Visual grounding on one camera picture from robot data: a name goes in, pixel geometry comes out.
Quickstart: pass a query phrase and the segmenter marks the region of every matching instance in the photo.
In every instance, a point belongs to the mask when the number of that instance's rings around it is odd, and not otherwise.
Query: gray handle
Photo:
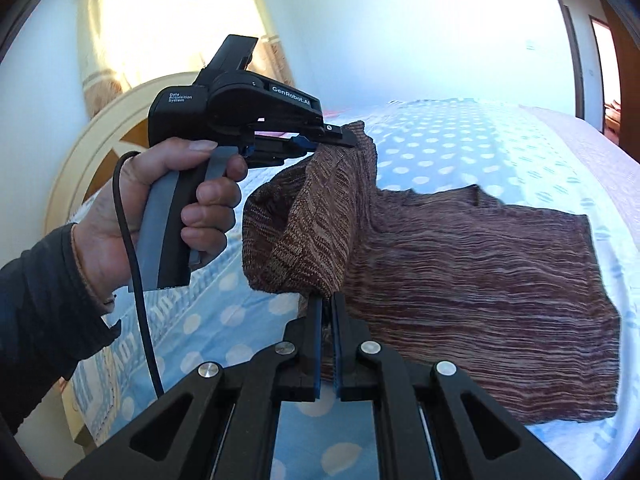
[[[236,153],[235,146],[220,146],[211,152],[205,171],[204,165],[171,171],[151,186],[136,245],[144,291],[189,285],[191,268],[200,263],[200,254],[189,250],[188,258],[182,257],[189,248],[180,237],[184,227],[180,212],[193,202],[201,182],[224,175],[229,157]]]

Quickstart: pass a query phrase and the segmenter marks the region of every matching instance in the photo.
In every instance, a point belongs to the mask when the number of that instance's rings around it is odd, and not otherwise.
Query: dark jacket
[[[71,224],[0,269],[0,477],[39,478],[12,434],[60,378],[120,335],[76,265]]]

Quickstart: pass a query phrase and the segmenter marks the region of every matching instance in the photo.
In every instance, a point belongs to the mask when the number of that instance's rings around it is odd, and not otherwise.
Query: beige curtain
[[[200,70],[228,34],[260,38],[249,69],[293,84],[263,0],[79,0],[78,53],[89,117],[140,83]]]

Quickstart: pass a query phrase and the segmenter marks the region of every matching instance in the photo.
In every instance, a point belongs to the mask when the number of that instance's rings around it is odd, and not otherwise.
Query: brown sweater
[[[319,146],[247,199],[250,285],[343,291],[373,338],[455,362],[521,422],[613,415],[620,320],[588,218],[507,206],[478,186],[380,190],[364,124],[348,127],[356,148]]]

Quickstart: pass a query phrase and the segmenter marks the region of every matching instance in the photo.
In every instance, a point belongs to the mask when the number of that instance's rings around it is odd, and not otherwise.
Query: silver screw
[[[198,367],[198,373],[200,374],[201,377],[204,377],[205,379],[215,377],[219,371],[220,371],[220,368],[215,363],[202,363]]]
[[[458,369],[456,368],[456,365],[451,361],[440,361],[438,364],[436,364],[436,370],[439,374],[450,376],[456,373],[456,370]]]
[[[296,346],[289,341],[280,341],[276,344],[276,354],[280,355],[290,355],[296,351]]]
[[[365,341],[360,345],[360,350],[365,354],[377,354],[382,350],[382,346],[375,341]]]

